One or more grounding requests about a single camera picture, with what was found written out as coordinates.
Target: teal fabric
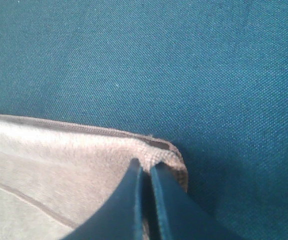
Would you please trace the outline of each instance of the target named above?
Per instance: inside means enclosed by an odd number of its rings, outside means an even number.
[[[0,1],[0,114],[170,140],[205,211],[288,239],[288,0]]]

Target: fabric surface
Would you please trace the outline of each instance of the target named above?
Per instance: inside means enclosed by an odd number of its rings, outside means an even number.
[[[132,158],[145,171],[165,162],[187,188],[181,155],[166,141],[0,115],[0,239],[63,237],[108,199]]]
[[[288,239],[288,0],[0,2],[0,114],[172,141],[204,210]]]

